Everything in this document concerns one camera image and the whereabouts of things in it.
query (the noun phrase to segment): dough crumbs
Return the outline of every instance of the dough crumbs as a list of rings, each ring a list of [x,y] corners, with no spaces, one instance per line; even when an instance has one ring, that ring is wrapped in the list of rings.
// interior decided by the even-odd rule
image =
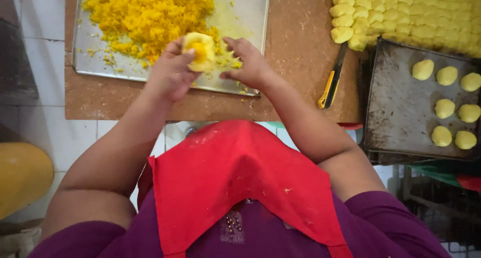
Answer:
[[[84,0],[82,8],[103,32],[113,52],[148,59],[153,64],[165,46],[189,32],[210,35],[220,50],[219,31],[206,17],[213,0]]]

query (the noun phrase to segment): person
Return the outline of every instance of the person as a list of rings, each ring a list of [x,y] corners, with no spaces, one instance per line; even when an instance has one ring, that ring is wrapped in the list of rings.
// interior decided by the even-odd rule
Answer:
[[[31,258],[449,257],[341,127],[248,40],[223,40],[243,66],[221,78],[259,89],[299,152],[256,123],[231,120],[148,158],[173,103],[200,75],[180,38],[119,122],[70,167]],[[129,200],[137,182],[138,213]]]

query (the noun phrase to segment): baking tray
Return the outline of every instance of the baking tray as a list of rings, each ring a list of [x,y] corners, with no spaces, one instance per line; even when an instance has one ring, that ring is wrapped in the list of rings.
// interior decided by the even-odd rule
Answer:
[[[97,25],[92,25],[89,19],[89,12],[81,9],[81,2],[78,0],[75,18],[74,42],[72,49],[72,66],[74,70],[80,74],[122,78],[135,81],[146,81],[148,70],[142,68],[139,60],[124,56],[120,53],[114,53],[116,66],[108,66],[103,61],[105,53],[102,50],[106,48],[106,42],[101,41],[102,32]],[[264,53],[266,43],[266,29],[269,0],[232,0],[235,2],[232,10],[238,16],[238,23],[242,24],[247,31],[251,31],[249,37],[246,37],[260,52]],[[214,0],[215,4],[228,3],[230,0]],[[208,24],[216,26],[216,21]],[[222,31],[219,28],[220,35],[228,35],[235,37],[235,32],[230,32],[227,28]],[[87,49],[100,50],[91,57],[87,53]],[[124,71],[119,73],[115,69],[121,68]],[[260,96],[259,90],[248,88],[243,84],[237,84],[233,80],[224,80],[219,78],[220,71],[214,71],[212,76],[202,75],[192,86],[197,89],[206,89],[211,91],[226,92],[240,95]]]
[[[412,77],[411,70],[424,59],[434,61],[434,71],[429,79],[421,81]],[[450,86],[442,86],[435,75],[448,65],[458,68],[458,79]],[[465,123],[457,117],[457,110],[463,104],[479,104],[479,90],[466,92],[459,85],[461,77],[479,70],[477,60],[379,38],[365,122],[366,149],[434,158],[478,158],[479,121]],[[436,101],[442,98],[456,104],[455,114],[446,119],[439,119],[434,112]],[[436,126],[447,127],[453,134],[453,143],[436,146],[431,140]],[[478,137],[478,144],[471,150],[461,150],[454,144],[455,134],[461,130]]]

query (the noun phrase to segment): wooden board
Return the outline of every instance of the wooden board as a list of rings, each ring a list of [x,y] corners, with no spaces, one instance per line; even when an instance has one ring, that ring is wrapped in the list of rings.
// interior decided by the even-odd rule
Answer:
[[[77,74],[71,66],[77,0],[65,1],[65,117],[67,119],[118,120],[144,86],[134,82]],[[324,91],[339,51],[330,39],[328,13],[332,0],[270,0],[265,56],[269,65],[315,105]],[[323,110],[340,123],[360,121],[356,87],[357,54],[344,59],[334,104]],[[273,106],[262,95],[251,98],[192,89],[176,103],[169,116],[175,121],[228,119],[279,121]]]

